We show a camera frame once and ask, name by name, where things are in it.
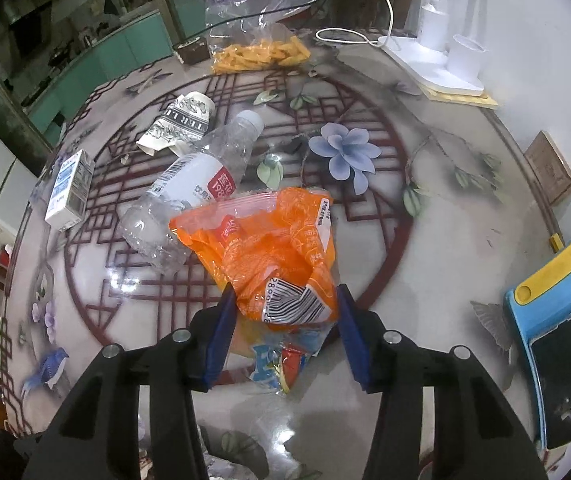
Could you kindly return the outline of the brown wooden coaster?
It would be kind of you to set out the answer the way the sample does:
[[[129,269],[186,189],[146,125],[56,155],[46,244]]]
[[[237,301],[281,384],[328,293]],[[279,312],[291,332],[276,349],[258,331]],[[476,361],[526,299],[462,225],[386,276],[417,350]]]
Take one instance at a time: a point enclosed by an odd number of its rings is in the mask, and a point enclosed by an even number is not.
[[[571,167],[545,130],[540,130],[525,151],[543,194],[551,206],[571,195]]]

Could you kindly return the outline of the crumpled black white paper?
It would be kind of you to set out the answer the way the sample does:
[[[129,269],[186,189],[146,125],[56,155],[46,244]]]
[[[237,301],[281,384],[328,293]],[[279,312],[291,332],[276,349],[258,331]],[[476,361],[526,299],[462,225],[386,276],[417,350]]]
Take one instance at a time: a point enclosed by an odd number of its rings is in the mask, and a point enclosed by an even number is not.
[[[168,105],[136,142],[149,156],[170,150],[176,156],[188,154],[210,130],[215,113],[214,102],[205,94],[192,91],[181,94]]]

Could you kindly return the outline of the small dark brown box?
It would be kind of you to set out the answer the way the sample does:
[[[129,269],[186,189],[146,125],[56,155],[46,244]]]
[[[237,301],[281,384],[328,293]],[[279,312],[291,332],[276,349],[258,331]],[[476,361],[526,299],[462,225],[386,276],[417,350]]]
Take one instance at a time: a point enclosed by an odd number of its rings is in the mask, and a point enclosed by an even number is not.
[[[174,44],[173,53],[182,65],[194,66],[211,58],[206,40],[197,36],[182,44]]]

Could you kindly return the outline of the teal kitchen cabinets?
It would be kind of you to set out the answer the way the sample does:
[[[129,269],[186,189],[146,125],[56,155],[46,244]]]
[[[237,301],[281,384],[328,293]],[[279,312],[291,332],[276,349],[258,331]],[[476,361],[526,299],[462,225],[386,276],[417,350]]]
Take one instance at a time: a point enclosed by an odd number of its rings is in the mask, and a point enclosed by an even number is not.
[[[171,53],[161,14],[141,16],[77,55],[54,76],[26,114],[48,144],[55,146],[62,125],[72,120],[96,87]]]

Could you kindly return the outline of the orange plastic snack bag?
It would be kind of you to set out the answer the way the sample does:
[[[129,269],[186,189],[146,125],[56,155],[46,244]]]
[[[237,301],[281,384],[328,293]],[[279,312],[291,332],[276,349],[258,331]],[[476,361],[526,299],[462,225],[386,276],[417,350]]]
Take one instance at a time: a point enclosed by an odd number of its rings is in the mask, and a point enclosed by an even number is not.
[[[289,392],[339,317],[331,208],[322,188],[246,193],[174,217],[170,230],[242,316],[250,375]]]

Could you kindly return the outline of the small blue white box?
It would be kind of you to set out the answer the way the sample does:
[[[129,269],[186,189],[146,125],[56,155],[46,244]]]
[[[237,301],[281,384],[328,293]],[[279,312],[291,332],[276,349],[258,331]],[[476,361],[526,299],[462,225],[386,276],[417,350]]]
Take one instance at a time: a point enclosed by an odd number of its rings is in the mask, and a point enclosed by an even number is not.
[[[95,162],[85,150],[65,159],[46,211],[45,221],[53,229],[66,231],[83,221],[94,171]]]

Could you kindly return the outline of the clear plastic water bottle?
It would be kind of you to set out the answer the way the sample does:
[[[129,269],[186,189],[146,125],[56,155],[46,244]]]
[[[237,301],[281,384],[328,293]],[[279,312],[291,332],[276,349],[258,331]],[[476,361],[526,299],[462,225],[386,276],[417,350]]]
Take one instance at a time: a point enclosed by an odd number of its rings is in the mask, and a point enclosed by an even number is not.
[[[178,271],[190,250],[170,228],[184,212],[218,202],[237,191],[264,130],[253,110],[243,110],[179,156],[122,214],[118,232],[156,271]]]

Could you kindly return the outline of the blue yellow phone stand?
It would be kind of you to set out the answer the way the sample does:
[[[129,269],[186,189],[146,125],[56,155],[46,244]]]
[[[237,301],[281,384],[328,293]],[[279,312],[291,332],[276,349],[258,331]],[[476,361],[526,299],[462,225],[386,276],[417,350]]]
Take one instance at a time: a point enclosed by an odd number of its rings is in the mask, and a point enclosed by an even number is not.
[[[538,418],[540,446],[540,407],[533,373],[529,343],[547,333],[571,315],[571,241],[548,263],[525,278],[505,296],[505,310],[514,337],[522,351],[525,366],[531,376]]]

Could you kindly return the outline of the bag of yellow chips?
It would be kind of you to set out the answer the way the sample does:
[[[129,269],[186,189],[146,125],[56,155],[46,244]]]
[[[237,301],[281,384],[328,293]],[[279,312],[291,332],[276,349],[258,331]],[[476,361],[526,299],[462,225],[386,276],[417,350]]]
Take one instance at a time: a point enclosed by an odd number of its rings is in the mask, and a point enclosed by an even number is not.
[[[261,40],[258,44],[231,44],[213,54],[214,74],[258,72],[272,67],[296,67],[311,57],[310,50],[296,36],[287,41]]]

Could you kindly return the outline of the black smartphone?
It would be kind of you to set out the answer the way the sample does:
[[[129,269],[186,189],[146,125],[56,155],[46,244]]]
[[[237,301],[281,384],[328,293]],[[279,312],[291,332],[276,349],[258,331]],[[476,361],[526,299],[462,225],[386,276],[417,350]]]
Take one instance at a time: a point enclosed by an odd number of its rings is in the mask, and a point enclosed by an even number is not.
[[[529,343],[540,407],[540,441],[553,450],[571,443],[571,315]]]

